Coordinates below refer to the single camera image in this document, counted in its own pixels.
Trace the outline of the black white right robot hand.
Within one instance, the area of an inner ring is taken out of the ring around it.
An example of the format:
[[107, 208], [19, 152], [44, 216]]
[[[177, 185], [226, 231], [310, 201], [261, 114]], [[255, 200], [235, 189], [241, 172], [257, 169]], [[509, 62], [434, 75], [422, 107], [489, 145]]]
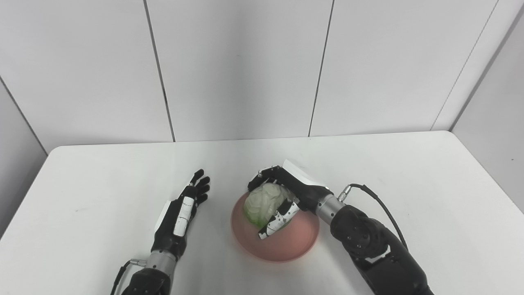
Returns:
[[293, 194], [291, 200], [285, 200], [271, 215], [267, 224], [258, 232], [260, 239], [266, 239], [286, 226], [299, 210], [316, 213], [325, 197], [333, 196], [326, 186], [309, 179], [303, 170], [286, 160], [282, 166], [272, 166], [259, 170], [248, 183], [247, 189], [254, 189], [265, 183], [275, 183], [288, 189]]

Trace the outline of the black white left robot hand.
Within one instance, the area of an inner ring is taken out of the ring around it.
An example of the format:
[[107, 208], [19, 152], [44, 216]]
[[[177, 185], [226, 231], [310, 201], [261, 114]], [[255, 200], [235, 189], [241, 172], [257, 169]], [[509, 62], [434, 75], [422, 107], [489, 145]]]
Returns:
[[210, 177], [203, 169], [197, 170], [188, 185], [175, 200], [167, 202], [156, 227], [151, 251], [166, 252], [178, 261], [187, 248], [189, 225], [197, 214], [198, 207], [208, 199]]

